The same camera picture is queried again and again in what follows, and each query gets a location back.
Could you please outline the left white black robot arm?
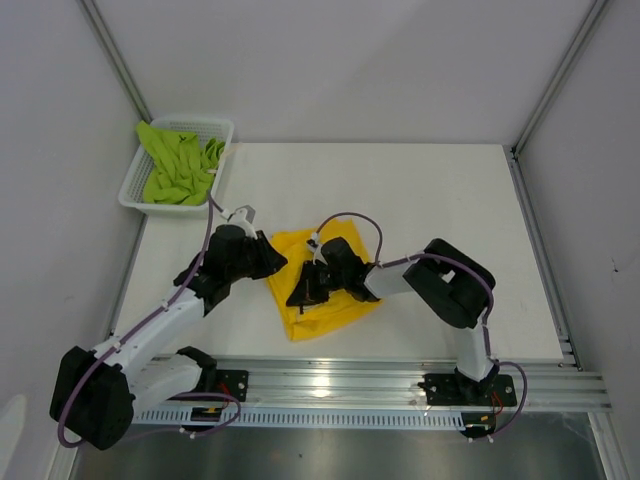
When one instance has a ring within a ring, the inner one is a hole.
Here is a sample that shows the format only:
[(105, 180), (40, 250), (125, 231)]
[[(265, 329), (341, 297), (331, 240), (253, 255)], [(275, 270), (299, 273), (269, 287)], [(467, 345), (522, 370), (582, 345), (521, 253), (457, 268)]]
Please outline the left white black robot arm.
[(59, 442), (70, 430), (99, 450), (118, 443), (134, 417), (173, 399), (211, 398), (237, 403), (217, 378), (217, 362), (195, 347), (183, 347), (166, 360), (155, 357), (183, 330), (204, 319), (225, 300), (233, 283), (270, 277), (286, 258), (263, 232), (248, 234), (237, 225), (216, 228), (207, 246), (174, 280), (169, 299), (120, 336), (61, 359), (49, 415)]

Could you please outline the white plastic mesh basket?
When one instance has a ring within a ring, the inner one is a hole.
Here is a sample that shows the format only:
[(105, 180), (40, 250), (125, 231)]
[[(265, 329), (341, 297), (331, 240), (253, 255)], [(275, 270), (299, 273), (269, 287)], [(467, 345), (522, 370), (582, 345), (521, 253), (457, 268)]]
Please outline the white plastic mesh basket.
[(139, 146), (118, 193), (149, 216), (206, 217), (233, 151), (232, 121), (171, 114), (135, 127)]

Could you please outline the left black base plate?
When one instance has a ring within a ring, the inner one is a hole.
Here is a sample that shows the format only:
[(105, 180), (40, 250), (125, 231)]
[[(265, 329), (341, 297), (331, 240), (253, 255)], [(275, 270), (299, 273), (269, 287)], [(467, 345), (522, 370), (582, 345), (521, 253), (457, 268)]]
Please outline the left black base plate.
[(204, 377), (188, 393), (197, 393), (199, 398), (203, 393), (228, 394), (239, 400), (246, 401), (250, 374), (247, 370), (217, 369), (215, 373), (204, 373)]

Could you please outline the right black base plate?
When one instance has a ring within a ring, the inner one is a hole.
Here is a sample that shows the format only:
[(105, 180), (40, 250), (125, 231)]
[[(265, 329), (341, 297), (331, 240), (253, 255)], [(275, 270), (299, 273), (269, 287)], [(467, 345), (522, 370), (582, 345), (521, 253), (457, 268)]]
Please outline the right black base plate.
[(476, 382), (454, 373), (425, 374), (418, 387), (426, 395), (431, 406), (491, 407), (498, 405), (515, 407), (518, 403), (511, 376), (497, 374)]

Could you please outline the aluminium corner post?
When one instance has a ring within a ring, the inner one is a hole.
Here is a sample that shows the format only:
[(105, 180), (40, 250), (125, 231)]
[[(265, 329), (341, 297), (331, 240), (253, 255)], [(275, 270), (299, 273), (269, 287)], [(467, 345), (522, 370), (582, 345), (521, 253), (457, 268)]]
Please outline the aluminium corner post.
[(131, 73), (121, 49), (117, 45), (98, 2), (95, 0), (78, 0), (76, 4), (135, 113), (140, 120), (150, 123), (152, 115), (147, 102)]
[(610, 0), (590, 2), (586, 14), (572, 34), (558, 64), (546, 82), (539, 99), (511, 147), (511, 154), (514, 159), (518, 159), (523, 154), (535, 133), (541, 127), (612, 4), (613, 1)]

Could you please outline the yellow fabric shorts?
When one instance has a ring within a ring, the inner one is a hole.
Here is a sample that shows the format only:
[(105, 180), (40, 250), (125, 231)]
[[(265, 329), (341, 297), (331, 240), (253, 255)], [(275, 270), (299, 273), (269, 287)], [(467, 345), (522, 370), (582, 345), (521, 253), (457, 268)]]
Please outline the yellow fabric shorts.
[(307, 341), (346, 327), (383, 305), (378, 302), (359, 302), (341, 290), (329, 295), (327, 302), (316, 306), (288, 307), (286, 300), (291, 295), (302, 271), (303, 263), (313, 257), (307, 246), (314, 230), (312, 228), (278, 232), (270, 243), (287, 259), (275, 275), (266, 279), (281, 316), (284, 331), (292, 342)]

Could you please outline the left aluminium corner post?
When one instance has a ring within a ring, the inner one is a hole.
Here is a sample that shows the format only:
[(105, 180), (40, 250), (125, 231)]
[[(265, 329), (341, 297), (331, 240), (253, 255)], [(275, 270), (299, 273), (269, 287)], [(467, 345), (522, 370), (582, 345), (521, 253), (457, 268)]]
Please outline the left aluminium corner post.
[(140, 120), (150, 123), (152, 115), (147, 102), (131, 73), (121, 49), (117, 45), (98, 2), (95, 0), (78, 0), (76, 4), (135, 113)]

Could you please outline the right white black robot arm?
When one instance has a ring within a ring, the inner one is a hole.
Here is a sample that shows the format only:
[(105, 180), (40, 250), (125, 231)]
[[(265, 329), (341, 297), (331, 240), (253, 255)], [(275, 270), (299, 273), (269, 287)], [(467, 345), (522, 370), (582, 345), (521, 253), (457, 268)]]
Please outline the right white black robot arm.
[(342, 237), (312, 242), (311, 248), (314, 257), (303, 263), (288, 307), (315, 307), (335, 292), (360, 303), (413, 292), (454, 328), (458, 395), (475, 404), (491, 394), (499, 367), (491, 358), (486, 327), (496, 285), (488, 270), (440, 238), (418, 253), (384, 264), (364, 261)]

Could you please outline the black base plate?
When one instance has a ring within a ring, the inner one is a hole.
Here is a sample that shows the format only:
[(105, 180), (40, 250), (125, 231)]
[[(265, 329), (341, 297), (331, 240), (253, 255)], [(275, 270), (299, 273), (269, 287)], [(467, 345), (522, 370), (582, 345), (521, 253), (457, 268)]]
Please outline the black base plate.
[(247, 370), (217, 369), (215, 373), (204, 373), (204, 377), (188, 393), (197, 393), (199, 398), (203, 393), (228, 394), (239, 400), (246, 401), (250, 374)]
[(426, 395), (431, 406), (491, 407), (498, 405), (515, 407), (518, 403), (511, 376), (497, 374), (476, 382), (454, 373), (425, 374), (418, 387)]

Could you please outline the aluminium mounting rail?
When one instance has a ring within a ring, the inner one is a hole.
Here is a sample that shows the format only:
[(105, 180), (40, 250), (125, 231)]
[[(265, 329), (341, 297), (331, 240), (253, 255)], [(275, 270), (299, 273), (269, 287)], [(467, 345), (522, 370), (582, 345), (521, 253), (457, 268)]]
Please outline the aluminium mounting rail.
[[(428, 373), (454, 364), (426, 360), (260, 359), (219, 356), (218, 367), (249, 372), (246, 407), (411, 410), (426, 407), (418, 387)], [(574, 365), (524, 364), (524, 411), (601, 413), (612, 410), (603, 376)]]

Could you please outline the right aluminium corner post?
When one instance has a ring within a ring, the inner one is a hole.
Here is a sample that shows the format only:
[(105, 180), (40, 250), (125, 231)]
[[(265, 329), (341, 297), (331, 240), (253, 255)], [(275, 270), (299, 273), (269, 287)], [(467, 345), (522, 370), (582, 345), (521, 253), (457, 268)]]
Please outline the right aluminium corner post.
[(541, 127), (612, 4), (613, 1), (610, 0), (590, 2), (586, 14), (572, 34), (558, 64), (546, 82), (539, 99), (511, 147), (511, 154), (514, 159), (518, 159), (523, 154), (535, 133)]

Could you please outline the green fabric shorts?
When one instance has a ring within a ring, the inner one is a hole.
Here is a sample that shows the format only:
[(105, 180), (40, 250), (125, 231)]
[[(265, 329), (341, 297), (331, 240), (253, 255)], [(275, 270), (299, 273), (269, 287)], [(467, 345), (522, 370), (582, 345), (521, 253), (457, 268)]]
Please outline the green fabric shorts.
[(211, 137), (201, 147), (195, 132), (160, 129), (141, 121), (136, 133), (153, 168), (144, 185), (144, 203), (198, 206), (213, 186), (225, 141)]

